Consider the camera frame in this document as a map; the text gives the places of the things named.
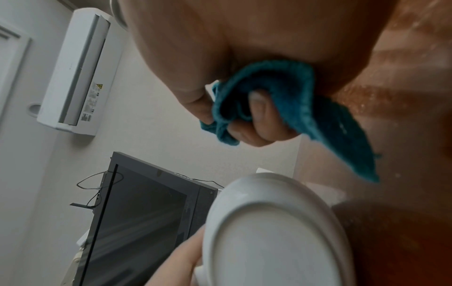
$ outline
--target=blue cloth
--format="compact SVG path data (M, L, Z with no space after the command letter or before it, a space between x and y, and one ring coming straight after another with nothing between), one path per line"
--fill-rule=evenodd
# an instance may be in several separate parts
M239 141L227 132L228 124L235 119L252 121L248 94L267 90L288 126L322 142L356 174L378 182L375 155L366 134L345 106L314 96L314 83L312 67L301 62L274 60L248 65L213 87L215 122L201 122L201 128L215 133L223 143L238 145Z

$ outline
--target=air conditioner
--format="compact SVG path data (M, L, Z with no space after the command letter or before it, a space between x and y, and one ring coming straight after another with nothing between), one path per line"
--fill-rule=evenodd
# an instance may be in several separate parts
M94 136L126 38L127 32L107 13L95 8L74 11L38 122Z

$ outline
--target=sticker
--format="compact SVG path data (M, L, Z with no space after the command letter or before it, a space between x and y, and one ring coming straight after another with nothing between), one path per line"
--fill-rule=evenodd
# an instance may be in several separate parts
M104 85L93 82L91 88L88 90L88 94L85 100L85 106L83 107L83 114L81 116L82 121L91 121L91 115L94 113L97 104L97 98L99 97L100 90Z

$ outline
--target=mug handle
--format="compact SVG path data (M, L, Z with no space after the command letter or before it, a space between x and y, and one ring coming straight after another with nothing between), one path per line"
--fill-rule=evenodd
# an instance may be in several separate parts
M198 286L209 286L207 283L206 271L204 270L203 265L194 268L193 276Z

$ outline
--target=flat screen monitor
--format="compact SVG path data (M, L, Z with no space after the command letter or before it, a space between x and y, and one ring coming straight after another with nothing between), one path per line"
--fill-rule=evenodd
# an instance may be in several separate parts
M74 286L143 286L201 227L218 190L114 153Z

